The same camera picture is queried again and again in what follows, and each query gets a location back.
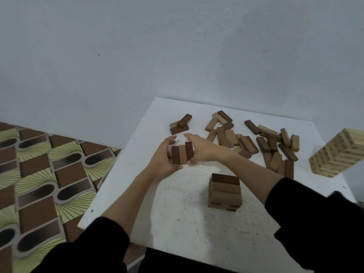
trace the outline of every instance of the gray wall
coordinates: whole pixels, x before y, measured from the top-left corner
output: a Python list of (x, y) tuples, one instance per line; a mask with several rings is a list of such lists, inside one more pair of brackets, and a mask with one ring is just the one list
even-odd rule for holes
[[(328, 141), (364, 129), (363, 7), (0, 0), (0, 120), (122, 147), (160, 96), (312, 120)], [(346, 174), (361, 200), (363, 174)]]

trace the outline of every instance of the patterned rug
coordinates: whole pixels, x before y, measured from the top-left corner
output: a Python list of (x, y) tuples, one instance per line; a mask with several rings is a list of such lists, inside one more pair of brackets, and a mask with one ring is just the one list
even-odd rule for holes
[[(54, 246), (78, 238), (120, 151), (0, 122), (0, 272), (28, 273)], [(131, 243), (126, 264), (144, 253)]]

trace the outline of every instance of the white table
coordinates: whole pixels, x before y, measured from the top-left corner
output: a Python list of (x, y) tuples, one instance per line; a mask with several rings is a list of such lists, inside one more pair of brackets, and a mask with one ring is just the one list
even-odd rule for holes
[[(325, 196), (337, 190), (350, 201), (355, 201), (341, 174), (326, 178), (311, 173), (308, 158), (324, 145), (312, 122), (156, 98), (116, 160), (79, 227), (86, 228), (128, 188), (148, 164), (158, 145), (170, 135), (170, 123), (189, 113), (193, 116), (189, 132), (207, 137), (205, 126), (211, 115), (221, 109), (233, 119), (235, 133), (249, 135), (254, 142), (256, 136), (244, 125), (247, 119), (276, 131), (284, 127), (289, 134), (299, 135), (301, 150), (295, 163), (295, 179)], [(177, 143), (184, 144), (185, 141), (183, 133), (177, 134)], [(261, 153), (253, 155), (251, 160), (264, 165)], [(139, 211), (131, 242), (232, 271), (304, 271), (274, 238), (278, 224), (243, 183), (243, 206), (237, 212), (207, 207), (211, 173), (232, 175), (221, 164), (208, 162), (195, 167), (184, 166), (184, 169), (154, 184)]]

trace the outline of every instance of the patterned carpet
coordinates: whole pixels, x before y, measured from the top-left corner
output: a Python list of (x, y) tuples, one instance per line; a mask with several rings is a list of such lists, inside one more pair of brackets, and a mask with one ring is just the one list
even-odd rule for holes
[[(72, 242), (120, 149), (0, 122), (0, 272), (28, 273)], [(145, 253), (130, 244), (126, 264)]]

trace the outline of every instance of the pile of wooden blocks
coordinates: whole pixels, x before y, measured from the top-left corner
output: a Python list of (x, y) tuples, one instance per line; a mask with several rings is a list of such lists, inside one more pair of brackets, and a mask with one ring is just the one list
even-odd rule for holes
[(190, 114), (186, 114), (182, 119), (169, 124), (169, 131), (172, 135), (189, 130), (188, 122), (192, 119)]
[(363, 159), (364, 131), (344, 128), (309, 162), (313, 173), (332, 178)]
[(213, 173), (209, 181), (209, 207), (235, 212), (241, 205), (239, 178)]
[[(254, 135), (260, 135), (256, 140), (263, 154), (266, 168), (293, 179), (294, 162), (298, 161), (294, 152), (300, 150), (299, 136), (293, 134), (289, 137), (285, 128), (278, 133), (262, 125), (256, 126), (251, 120), (246, 120), (244, 123)], [(278, 147), (287, 157), (286, 160), (282, 159)]]
[(172, 146), (172, 164), (187, 165), (194, 156), (192, 142)]
[[(222, 126), (214, 128), (217, 123)], [(219, 145), (228, 148), (234, 148), (234, 151), (241, 156), (249, 159), (253, 154), (259, 152), (256, 145), (253, 143), (249, 136), (243, 136), (242, 134), (235, 134), (232, 128), (234, 127), (233, 120), (224, 111), (218, 111), (212, 114), (211, 121), (205, 127), (205, 130), (209, 132), (207, 140), (213, 142), (216, 135)]]

